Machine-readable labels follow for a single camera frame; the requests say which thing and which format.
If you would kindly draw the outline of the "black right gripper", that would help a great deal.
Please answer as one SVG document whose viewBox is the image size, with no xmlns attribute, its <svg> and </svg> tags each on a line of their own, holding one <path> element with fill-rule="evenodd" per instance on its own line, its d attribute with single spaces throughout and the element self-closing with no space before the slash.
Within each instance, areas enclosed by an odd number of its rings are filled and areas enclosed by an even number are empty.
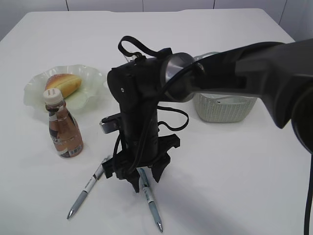
<svg viewBox="0 0 313 235">
<path fill-rule="evenodd" d="M 180 139 L 176 134 L 171 134 L 147 140 L 145 146 L 147 149 L 144 150 L 137 167 L 146 166 L 150 168 L 154 180 L 158 183 L 163 171 L 171 161 L 167 151 L 172 147 L 180 147 Z M 131 150 L 126 148 L 124 136 L 118 135 L 112 158 L 103 164 L 105 176 L 110 178 L 115 173 L 117 178 L 123 179 L 123 168 L 129 168 L 133 161 Z M 130 174 L 126 174 L 125 179 L 132 184 L 135 192 L 139 193 L 140 174 L 137 169 Z"/>
</svg>

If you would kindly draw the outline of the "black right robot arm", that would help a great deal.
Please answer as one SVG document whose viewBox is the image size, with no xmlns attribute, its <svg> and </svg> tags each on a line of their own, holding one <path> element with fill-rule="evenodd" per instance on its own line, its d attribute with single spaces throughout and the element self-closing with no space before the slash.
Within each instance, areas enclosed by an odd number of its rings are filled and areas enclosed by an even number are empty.
<svg viewBox="0 0 313 235">
<path fill-rule="evenodd" d="M 300 143 L 313 150 L 313 42 L 261 42 L 200 60 L 170 48 L 153 51 L 125 36 L 138 48 L 135 59 L 112 68 L 107 84 L 119 104 L 118 114 L 102 119 L 105 133 L 118 131 L 112 158 L 103 163 L 139 192 L 138 167 L 151 169 L 159 181 L 170 162 L 168 150 L 179 147 L 176 134 L 160 137 L 160 102 L 187 102 L 195 93 L 260 98 L 275 125 L 292 123 Z"/>
</svg>

